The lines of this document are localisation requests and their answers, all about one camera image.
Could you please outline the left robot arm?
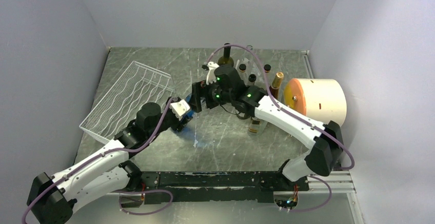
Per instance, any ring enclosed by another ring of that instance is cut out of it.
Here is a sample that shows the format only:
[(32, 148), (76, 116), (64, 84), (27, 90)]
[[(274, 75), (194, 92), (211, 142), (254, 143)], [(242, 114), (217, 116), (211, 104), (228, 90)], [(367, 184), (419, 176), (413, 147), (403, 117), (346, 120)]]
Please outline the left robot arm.
[(192, 112), (188, 102), (179, 98), (168, 99), (164, 109), (156, 103), (144, 104), (136, 118), (97, 152), (53, 175), (38, 175), (21, 222), (26, 223), (32, 213), (39, 223), (66, 223), (78, 210), (107, 193), (139, 189), (142, 172), (131, 158), (160, 133), (183, 128)]

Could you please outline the small dark capped bottle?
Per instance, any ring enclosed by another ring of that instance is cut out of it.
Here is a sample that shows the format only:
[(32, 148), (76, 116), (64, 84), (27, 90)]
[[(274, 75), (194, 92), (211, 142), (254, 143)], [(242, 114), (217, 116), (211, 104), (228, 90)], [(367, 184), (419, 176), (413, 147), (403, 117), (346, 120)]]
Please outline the small dark capped bottle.
[(248, 134), (250, 135), (261, 135), (266, 126), (267, 126), (268, 122), (256, 117), (251, 117), (250, 118), (250, 124), (248, 126)]

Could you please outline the silver capped dark bottle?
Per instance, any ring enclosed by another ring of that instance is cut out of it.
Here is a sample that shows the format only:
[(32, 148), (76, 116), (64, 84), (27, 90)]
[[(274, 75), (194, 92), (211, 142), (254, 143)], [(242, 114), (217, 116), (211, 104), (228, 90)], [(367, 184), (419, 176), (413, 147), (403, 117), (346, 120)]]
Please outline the silver capped dark bottle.
[(254, 86), (257, 80), (257, 76), (255, 74), (250, 74), (247, 79), (247, 86)]

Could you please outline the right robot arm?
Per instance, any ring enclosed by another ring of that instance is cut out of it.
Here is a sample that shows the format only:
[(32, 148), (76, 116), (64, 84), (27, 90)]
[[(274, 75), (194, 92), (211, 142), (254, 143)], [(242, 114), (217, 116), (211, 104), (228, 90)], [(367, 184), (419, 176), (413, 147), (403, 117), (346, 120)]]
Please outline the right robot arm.
[(290, 190), (296, 181), (311, 173), (329, 176), (343, 152), (341, 127), (334, 121), (325, 124), (302, 115), (270, 96), (265, 89), (246, 85), (230, 65), (209, 62), (205, 80), (192, 84), (189, 105), (202, 110), (201, 100), (212, 109), (231, 104), (237, 111), (271, 123), (299, 140), (308, 151), (283, 165), (277, 176), (282, 190)]

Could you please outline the clear amber liquor bottle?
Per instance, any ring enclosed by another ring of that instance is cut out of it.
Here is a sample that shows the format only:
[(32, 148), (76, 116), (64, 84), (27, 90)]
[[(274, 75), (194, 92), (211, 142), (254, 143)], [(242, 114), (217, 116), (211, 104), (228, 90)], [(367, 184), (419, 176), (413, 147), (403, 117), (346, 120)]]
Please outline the clear amber liquor bottle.
[(270, 71), (271, 71), (271, 65), (270, 64), (265, 64), (263, 66), (263, 71), (264, 71), (264, 80), (267, 83), (270, 83)]

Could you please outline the blue clear bottle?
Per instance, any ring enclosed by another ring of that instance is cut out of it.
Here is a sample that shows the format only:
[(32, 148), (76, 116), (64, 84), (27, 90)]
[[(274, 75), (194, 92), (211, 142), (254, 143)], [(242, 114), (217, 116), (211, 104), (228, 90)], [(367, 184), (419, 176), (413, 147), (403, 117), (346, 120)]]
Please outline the blue clear bottle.
[(182, 116), (182, 119), (181, 119), (179, 125), (176, 128), (176, 131), (181, 132), (186, 127), (186, 125), (193, 119), (194, 114), (195, 114), (195, 112), (192, 109), (189, 110), (186, 114), (184, 114)]

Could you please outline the dark green wine bottle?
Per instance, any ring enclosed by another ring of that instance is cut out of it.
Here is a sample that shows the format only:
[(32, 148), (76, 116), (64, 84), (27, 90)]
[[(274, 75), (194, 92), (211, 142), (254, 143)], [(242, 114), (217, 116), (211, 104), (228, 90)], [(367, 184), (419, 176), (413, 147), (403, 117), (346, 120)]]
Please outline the dark green wine bottle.
[(230, 65), (231, 67), (234, 67), (234, 60), (231, 57), (231, 47), (229, 46), (230, 43), (224, 43), (224, 45), (223, 55), (218, 59), (217, 64), (219, 66)]

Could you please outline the gold foil wine bottle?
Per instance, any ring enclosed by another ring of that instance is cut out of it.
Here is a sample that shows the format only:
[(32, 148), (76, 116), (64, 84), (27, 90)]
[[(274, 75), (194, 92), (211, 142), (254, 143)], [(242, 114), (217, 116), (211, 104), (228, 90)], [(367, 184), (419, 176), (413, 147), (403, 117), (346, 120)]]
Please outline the gold foil wine bottle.
[(274, 76), (272, 83), (270, 84), (270, 87), (269, 87), (269, 90), (270, 90), (272, 96), (277, 100), (279, 100), (279, 98), (280, 98), (280, 87), (281, 87), (283, 79), (284, 79), (284, 73), (277, 72)]

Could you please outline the clear bottle white label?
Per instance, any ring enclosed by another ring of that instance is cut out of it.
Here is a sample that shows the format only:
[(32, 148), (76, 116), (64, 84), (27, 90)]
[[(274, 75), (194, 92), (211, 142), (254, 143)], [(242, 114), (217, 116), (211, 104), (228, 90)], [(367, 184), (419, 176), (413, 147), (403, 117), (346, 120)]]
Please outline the clear bottle white label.
[(238, 65), (238, 74), (244, 83), (246, 83), (246, 68), (247, 66), (245, 64)]

